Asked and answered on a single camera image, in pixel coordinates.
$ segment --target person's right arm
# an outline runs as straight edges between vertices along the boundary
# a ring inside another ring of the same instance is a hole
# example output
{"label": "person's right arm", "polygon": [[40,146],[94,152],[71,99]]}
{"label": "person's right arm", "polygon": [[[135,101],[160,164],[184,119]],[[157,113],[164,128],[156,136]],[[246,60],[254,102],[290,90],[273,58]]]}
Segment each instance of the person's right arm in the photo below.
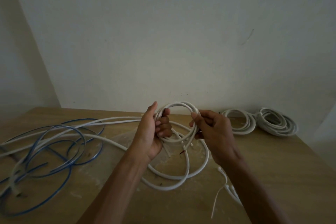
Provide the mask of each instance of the person's right arm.
{"label": "person's right arm", "polygon": [[201,115],[191,113],[200,132],[195,138],[203,138],[215,162],[230,178],[240,201],[252,223],[291,223],[264,186],[247,166],[236,145],[230,120],[213,111],[200,110]]}

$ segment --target hand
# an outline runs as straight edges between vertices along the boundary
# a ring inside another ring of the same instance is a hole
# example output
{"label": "hand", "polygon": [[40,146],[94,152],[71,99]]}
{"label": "hand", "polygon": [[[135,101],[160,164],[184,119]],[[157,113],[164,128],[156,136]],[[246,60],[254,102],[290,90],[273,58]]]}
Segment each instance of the hand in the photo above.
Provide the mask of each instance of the hand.
{"label": "hand", "polygon": [[148,162],[152,161],[162,150],[162,143],[157,137],[170,137],[172,135],[171,124],[169,123],[168,115],[170,110],[164,110],[162,117],[154,121],[154,112],[158,104],[155,101],[148,107],[145,114],[142,116],[138,129],[134,136],[130,150],[134,150],[136,154],[144,154],[148,157]]}
{"label": "hand", "polygon": [[199,127],[200,131],[195,138],[205,140],[214,161],[223,167],[227,162],[242,159],[233,137],[229,118],[210,110],[199,110],[199,112],[201,115],[191,113],[193,121],[189,126],[192,127],[195,122]]}

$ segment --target forearm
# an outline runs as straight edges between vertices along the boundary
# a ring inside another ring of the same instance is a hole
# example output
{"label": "forearm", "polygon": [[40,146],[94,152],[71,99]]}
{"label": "forearm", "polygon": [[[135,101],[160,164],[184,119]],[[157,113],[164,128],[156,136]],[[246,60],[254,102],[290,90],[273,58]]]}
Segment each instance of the forearm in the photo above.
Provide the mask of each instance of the forearm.
{"label": "forearm", "polygon": [[242,159],[223,165],[252,223],[291,223]]}
{"label": "forearm", "polygon": [[131,149],[126,151],[98,196],[77,223],[121,223],[147,165],[147,157],[132,152]]}

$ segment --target person's right hand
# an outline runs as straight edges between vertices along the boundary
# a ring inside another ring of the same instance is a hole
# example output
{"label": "person's right hand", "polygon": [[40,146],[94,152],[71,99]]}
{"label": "person's right hand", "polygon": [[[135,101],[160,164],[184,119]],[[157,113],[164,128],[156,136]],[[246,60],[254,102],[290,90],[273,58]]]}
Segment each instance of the person's right hand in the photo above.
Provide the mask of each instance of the person's right hand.
{"label": "person's right hand", "polygon": [[232,161],[242,159],[233,137],[231,122],[229,118],[210,110],[199,110],[201,115],[191,113],[192,121],[199,127],[195,138],[203,138],[212,153],[214,161],[225,169],[225,166]]}

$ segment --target person's left arm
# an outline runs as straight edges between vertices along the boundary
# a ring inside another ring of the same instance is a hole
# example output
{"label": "person's left arm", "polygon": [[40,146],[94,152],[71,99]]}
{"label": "person's left arm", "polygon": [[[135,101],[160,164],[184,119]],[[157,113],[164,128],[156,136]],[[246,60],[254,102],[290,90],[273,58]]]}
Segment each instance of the person's left arm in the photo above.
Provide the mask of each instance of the person's left arm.
{"label": "person's left arm", "polygon": [[157,102],[154,102],[142,116],[131,146],[77,224],[122,222],[143,173],[162,149],[162,143],[155,133],[160,137],[172,135],[167,117],[170,110],[165,109],[162,118],[154,121],[156,108]]}

